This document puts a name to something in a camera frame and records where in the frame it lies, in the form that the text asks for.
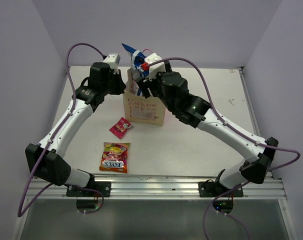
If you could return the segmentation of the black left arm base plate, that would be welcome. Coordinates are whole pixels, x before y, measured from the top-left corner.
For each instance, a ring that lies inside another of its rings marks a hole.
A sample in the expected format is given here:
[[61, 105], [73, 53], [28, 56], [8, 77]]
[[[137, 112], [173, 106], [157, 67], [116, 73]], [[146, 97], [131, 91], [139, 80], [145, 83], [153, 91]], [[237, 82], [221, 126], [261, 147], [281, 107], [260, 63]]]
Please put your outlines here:
[[110, 181], [95, 181], [90, 187], [70, 186], [67, 188], [67, 197], [104, 197], [111, 194], [112, 183]]

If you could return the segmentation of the blue chips bag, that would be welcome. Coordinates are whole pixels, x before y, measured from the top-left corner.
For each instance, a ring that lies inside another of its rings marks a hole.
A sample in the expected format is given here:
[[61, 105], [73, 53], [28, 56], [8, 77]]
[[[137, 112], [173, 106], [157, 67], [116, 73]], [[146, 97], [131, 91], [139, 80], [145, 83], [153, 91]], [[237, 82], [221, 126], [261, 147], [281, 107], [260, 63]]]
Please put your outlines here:
[[143, 92], [140, 89], [137, 81], [143, 80], [148, 76], [148, 71], [143, 72], [141, 65], [145, 63], [147, 57], [144, 53], [138, 49], [135, 49], [127, 44], [121, 44], [125, 51], [130, 55], [130, 77], [131, 83], [129, 84], [129, 91], [139, 97], [143, 96]]

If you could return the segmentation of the beige Cakes paper bag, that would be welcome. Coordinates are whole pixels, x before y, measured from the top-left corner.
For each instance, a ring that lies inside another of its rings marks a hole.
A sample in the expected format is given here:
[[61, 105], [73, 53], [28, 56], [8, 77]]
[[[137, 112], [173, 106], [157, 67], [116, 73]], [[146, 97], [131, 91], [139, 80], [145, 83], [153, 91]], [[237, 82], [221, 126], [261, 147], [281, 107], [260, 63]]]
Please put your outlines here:
[[145, 98], [130, 92], [131, 68], [127, 70], [126, 89], [123, 98], [125, 118], [130, 122], [162, 126], [165, 119], [165, 106], [156, 97]]

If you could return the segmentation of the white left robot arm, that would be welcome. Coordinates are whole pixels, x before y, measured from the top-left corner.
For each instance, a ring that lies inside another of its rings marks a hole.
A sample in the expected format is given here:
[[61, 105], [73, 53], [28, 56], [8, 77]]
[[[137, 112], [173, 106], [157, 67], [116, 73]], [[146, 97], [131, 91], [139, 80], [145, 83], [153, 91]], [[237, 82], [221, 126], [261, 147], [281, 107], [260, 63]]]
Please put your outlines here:
[[91, 196], [96, 189], [93, 175], [71, 167], [64, 156], [78, 130], [103, 103], [105, 96], [121, 95], [125, 88], [116, 63], [95, 62], [54, 128], [38, 144], [26, 147], [31, 175], [56, 186], [77, 186], [82, 195]]

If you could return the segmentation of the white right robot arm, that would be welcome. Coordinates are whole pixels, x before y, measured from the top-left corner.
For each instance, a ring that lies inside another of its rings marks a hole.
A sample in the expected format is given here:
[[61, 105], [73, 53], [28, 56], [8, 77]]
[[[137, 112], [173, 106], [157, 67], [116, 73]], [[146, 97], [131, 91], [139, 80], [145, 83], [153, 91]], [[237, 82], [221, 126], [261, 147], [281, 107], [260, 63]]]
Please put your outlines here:
[[222, 116], [205, 99], [189, 92], [188, 82], [180, 73], [167, 68], [153, 79], [140, 76], [136, 80], [145, 98], [159, 98], [169, 112], [180, 122], [218, 138], [243, 160], [229, 169], [223, 169], [206, 190], [213, 195], [226, 196], [232, 189], [247, 181], [262, 184], [275, 156], [279, 142], [251, 134]]

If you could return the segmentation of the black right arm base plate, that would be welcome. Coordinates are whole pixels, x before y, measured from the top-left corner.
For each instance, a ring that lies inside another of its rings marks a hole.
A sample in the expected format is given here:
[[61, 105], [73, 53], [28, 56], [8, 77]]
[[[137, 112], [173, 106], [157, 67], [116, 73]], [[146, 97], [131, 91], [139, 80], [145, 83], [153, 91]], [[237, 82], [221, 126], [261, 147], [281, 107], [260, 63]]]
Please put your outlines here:
[[227, 191], [226, 187], [212, 179], [198, 182], [198, 192], [201, 198], [214, 198]]

